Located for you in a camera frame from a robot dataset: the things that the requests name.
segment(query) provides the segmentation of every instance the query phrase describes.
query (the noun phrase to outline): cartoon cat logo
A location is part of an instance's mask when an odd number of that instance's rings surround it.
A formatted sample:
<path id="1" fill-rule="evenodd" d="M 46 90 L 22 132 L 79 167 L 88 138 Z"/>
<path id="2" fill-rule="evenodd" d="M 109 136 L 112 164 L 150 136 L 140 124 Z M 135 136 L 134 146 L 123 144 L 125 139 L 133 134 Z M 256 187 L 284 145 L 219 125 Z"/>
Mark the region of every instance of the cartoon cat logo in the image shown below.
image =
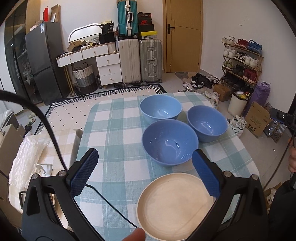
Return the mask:
<path id="1" fill-rule="evenodd" d="M 256 127 L 252 127 L 250 124 L 248 126 L 248 129 L 250 132 L 254 132 L 256 130 Z"/>

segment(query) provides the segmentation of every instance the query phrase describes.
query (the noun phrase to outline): gray refrigerator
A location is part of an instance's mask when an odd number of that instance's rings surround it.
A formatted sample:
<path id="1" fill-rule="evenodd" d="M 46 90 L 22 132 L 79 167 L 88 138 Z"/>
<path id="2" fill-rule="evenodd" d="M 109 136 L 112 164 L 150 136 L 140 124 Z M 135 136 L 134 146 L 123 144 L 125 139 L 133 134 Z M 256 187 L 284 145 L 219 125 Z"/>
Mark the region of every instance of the gray refrigerator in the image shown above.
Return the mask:
<path id="1" fill-rule="evenodd" d="M 60 23 L 44 22 L 26 35 L 28 59 L 43 102 L 66 98 L 70 93 L 64 69 L 56 58 L 63 52 Z"/>

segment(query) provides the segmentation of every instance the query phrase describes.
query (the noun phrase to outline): tablecloth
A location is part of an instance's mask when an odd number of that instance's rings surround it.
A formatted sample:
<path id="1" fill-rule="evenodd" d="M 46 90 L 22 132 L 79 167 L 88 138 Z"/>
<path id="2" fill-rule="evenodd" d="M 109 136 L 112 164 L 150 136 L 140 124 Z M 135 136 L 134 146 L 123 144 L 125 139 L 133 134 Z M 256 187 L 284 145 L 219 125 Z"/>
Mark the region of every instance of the tablecloth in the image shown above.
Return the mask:
<path id="1" fill-rule="evenodd" d="M 167 95 L 182 103 L 183 111 L 178 117 L 180 121 L 187 122 L 186 112 L 192 106 L 211 106 L 208 99 L 199 93 L 182 92 Z M 93 106 L 77 155 L 77 160 L 80 160 L 89 148 L 98 150 L 99 162 L 88 184 L 93 185 L 137 226 L 137 201 L 150 182 L 173 172 L 198 176 L 191 160 L 175 167 L 163 167 L 155 163 L 145 152 L 141 138 L 148 124 L 139 108 L 141 100 L 145 97 L 147 96 L 101 101 Z M 239 177 L 259 175 L 246 148 L 230 127 L 217 141 L 200 142 L 199 147 L 222 171 L 229 170 Z M 81 195 L 75 197 L 75 200 L 89 222 L 107 241 L 122 240 L 134 230 L 132 225 L 89 187 L 84 187 Z M 226 219 L 234 211 L 236 201 L 237 198 L 231 205 Z"/>
<path id="2" fill-rule="evenodd" d="M 66 166 L 69 168 L 77 158 L 78 148 L 81 141 L 83 131 L 79 129 L 68 129 L 68 130 L 62 130 L 62 131 L 55 131 L 54 135 L 56 137 L 57 143 L 59 145 L 59 148 L 61 150 L 61 154 L 63 156 L 63 160 L 66 164 Z M 60 163 L 59 157 L 57 156 L 56 150 L 53 146 L 53 143 L 49 137 L 49 134 L 39 134 L 34 136 L 28 136 L 29 139 L 35 139 L 38 142 L 42 142 L 44 140 L 48 140 L 49 144 L 45 147 L 43 150 L 38 163 L 47 163 L 53 165 L 52 170 L 52 176 L 55 176 L 60 170 L 63 170 L 63 166 Z M 8 199 L 10 204 L 16 208 L 20 213 L 22 213 L 22 209 L 20 207 L 20 200 L 19 200 L 19 193 L 20 190 L 18 190 L 14 186 L 9 186 L 9 193 L 8 193 Z M 66 217 L 64 216 L 57 199 L 55 199 L 56 205 L 55 209 L 57 211 L 57 214 L 61 220 L 61 223 L 65 228 L 69 228 L 68 222 L 66 220 Z"/>

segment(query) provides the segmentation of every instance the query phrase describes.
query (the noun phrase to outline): white trash can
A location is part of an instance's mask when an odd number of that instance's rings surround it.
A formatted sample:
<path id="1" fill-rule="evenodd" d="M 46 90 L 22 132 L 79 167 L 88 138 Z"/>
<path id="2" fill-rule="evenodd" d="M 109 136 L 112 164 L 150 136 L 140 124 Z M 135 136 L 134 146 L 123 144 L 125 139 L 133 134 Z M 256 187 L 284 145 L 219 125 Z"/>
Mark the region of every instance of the white trash can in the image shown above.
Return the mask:
<path id="1" fill-rule="evenodd" d="M 248 100 L 239 99 L 233 94 L 228 107 L 228 112 L 234 117 L 236 117 L 236 115 L 240 116 L 247 102 Z"/>

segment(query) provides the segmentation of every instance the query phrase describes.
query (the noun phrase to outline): purple bag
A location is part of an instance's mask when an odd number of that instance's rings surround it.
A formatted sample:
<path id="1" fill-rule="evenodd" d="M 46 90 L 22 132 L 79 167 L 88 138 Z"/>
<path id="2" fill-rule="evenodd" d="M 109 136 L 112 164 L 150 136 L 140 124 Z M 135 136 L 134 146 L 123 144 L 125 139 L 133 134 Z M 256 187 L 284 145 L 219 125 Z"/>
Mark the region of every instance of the purple bag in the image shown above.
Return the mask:
<path id="1" fill-rule="evenodd" d="M 264 107 L 265 102 L 267 101 L 267 98 L 269 96 L 270 93 L 270 84 L 262 81 L 260 84 L 258 84 L 255 89 L 254 89 L 254 93 L 252 94 L 248 104 L 246 105 L 244 112 L 243 112 L 243 116 L 246 116 L 252 103 L 254 101 L 256 101 L 259 105 L 261 105 L 262 107 Z"/>

